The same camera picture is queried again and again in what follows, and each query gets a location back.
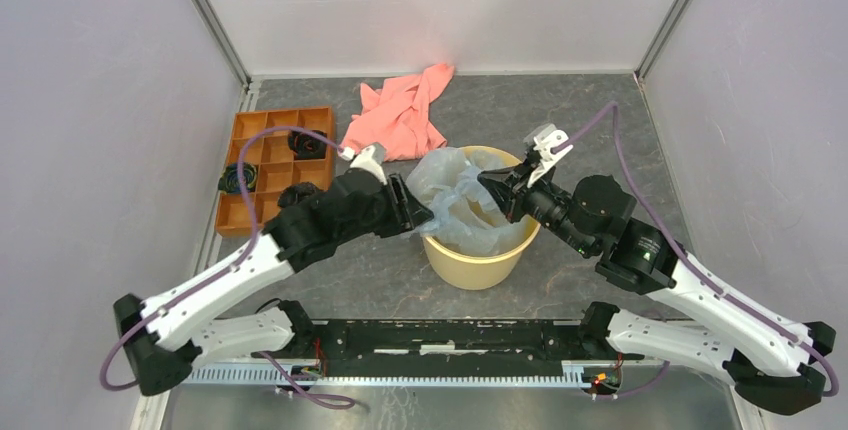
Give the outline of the yellow trash bin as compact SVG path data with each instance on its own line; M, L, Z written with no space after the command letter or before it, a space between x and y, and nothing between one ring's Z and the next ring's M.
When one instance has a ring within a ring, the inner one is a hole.
M460 149L487 149L504 158L512 167L521 160L503 150L486 146L466 146ZM519 262L539 232L539 224L530 219L525 240L513 250L493 257L471 257L442 246L430 236L422 236L425 253L432 268L447 283L465 290L483 290L502 282Z

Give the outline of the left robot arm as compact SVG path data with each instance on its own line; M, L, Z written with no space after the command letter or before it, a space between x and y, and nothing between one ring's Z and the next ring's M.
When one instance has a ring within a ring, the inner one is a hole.
M115 301L116 347L134 375L130 384L154 396L204 363L261 351L306 355L314 344L313 329L280 309L257 317L220 316L257 291L332 257L351 240L394 237L433 218L400 175L346 171L327 190L282 209L203 273L153 297L127 294Z

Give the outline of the blue plastic trash bag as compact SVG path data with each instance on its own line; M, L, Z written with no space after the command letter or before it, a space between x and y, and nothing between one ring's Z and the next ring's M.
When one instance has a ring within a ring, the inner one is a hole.
M493 257L518 247L530 219L509 222L477 180L483 171L509 165L487 149L445 147L425 155L406 179L411 193L434 214L417 231L471 257Z

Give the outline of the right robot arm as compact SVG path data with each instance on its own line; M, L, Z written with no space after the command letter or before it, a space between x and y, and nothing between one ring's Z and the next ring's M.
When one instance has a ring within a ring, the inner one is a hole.
M694 321L684 328L595 302L577 332L591 358L610 351L685 366L729 385L749 403L794 415L837 395L827 355L835 330L820 321L782 317L736 291L671 238L633 217L636 199L610 176L581 179L573 191L555 185L534 161L480 173L509 221L534 219L605 280L672 307Z

